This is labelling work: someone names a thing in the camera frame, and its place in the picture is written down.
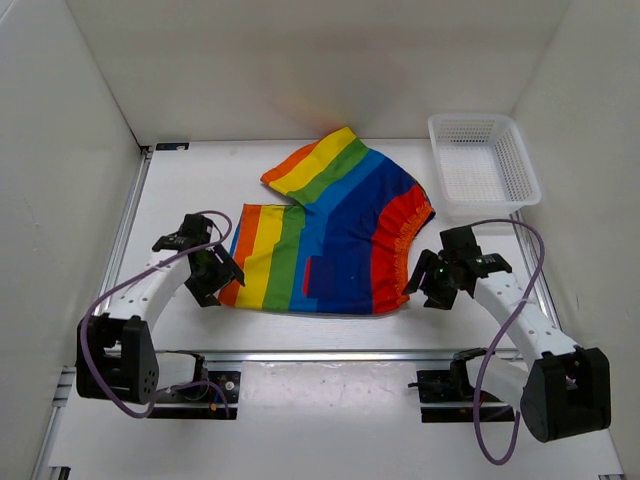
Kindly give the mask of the rainbow striped shorts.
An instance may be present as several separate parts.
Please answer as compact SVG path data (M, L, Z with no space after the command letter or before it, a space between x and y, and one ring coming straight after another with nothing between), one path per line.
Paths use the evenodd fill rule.
M261 181L291 202L244 205L232 241L244 282L226 286L222 304L368 316L407 302L410 248L435 215L411 174L344 127Z

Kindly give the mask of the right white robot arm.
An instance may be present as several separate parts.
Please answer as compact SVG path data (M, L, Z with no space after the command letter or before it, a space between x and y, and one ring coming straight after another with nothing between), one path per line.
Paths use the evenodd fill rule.
M561 332L524 296L511 266L498 254L453 260L422 251L405 288L422 291L426 307L452 308L467 292L517 348L526 367L494 357L486 348L455 354L449 387L470 400L482 390L518 412L540 442L604 430L611 424L610 366L598 348L585 349Z

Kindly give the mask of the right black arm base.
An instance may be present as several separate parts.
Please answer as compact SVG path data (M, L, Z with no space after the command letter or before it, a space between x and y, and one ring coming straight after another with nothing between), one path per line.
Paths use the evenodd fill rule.
M453 357L426 357L415 362L415 379L408 383L418 394L423 424L473 423L473 394L463 394L451 373ZM515 420L511 406L493 394L480 395L480 421L508 423Z

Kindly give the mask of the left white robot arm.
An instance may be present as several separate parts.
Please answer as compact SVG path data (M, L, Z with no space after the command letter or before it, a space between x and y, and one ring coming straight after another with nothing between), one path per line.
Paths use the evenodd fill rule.
M185 215L179 228L151 248L145 269L94 301L77 327L76 389L85 399L109 400L137 418L134 405L153 408L171 398L197 402L225 398L210 380L202 355L159 351L152 331L180 288L201 308L220 305L219 293L241 286L241 267L224 248L229 228L214 210Z

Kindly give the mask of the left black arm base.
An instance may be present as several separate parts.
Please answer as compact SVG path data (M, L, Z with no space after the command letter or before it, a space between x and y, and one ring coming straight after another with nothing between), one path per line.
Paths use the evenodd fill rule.
M242 373L238 364L216 363L201 357L196 363L199 385L162 394L149 419L236 420Z

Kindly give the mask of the white plastic basket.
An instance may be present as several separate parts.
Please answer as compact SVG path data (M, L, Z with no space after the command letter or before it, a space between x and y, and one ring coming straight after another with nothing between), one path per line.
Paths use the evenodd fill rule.
M429 138L447 214L495 218L539 204L542 192L513 119L436 114Z

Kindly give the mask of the small dark corner label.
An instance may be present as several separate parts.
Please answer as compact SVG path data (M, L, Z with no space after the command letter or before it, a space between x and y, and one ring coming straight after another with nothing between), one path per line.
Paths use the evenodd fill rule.
M189 149L189 142L161 142L155 146L156 151L186 151Z

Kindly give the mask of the aluminium front rail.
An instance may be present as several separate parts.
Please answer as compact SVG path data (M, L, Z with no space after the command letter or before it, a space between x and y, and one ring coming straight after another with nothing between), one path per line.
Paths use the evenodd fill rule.
M189 352L156 353L138 348L132 352L100 351L90 357L79 353L76 368L89 372L89 365L107 382L123 387L126 382L151 381L161 375L176 375L181 383L189 382L207 363L254 362L331 362L331 361L445 361L453 358L446 351L306 351L306 352Z

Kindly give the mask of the aluminium rail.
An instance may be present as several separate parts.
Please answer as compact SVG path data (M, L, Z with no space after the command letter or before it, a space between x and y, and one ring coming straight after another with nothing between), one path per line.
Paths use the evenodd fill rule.
M446 351L306 351L306 352L189 352L156 353L138 348L132 352L100 351L90 357L79 353L76 368L89 372L89 365L107 382L123 387L126 382L151 381L161 375L176 375L181 383L189 382L207 363L254 362L331 362L331 361L445 361L453 358Z
M122 268L122 262L126 247L129 242L131 230L138 211L139 202L142 196L151 160L155 147L153 145L143 146L140 150L140 158L135 174L130 184L124 209L120 216L115 239L109 254L106 268L97 291L97 297L89 302L92 305L99 297L113 288L117 282Z

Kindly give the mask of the aluminium left side rail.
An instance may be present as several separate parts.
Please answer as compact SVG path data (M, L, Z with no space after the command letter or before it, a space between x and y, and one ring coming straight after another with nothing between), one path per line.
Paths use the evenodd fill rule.
M113 288L117 282L122 268L122 262L126 247L129 242L131 230L138 211L139 202L142 196L151 160L155 147L153 145L143 146L140 150L140 158L135 174L130 184L124 209L120 216L115 239L109 254L106 268L97 291L97 297L89 302L92 305L99 297Z

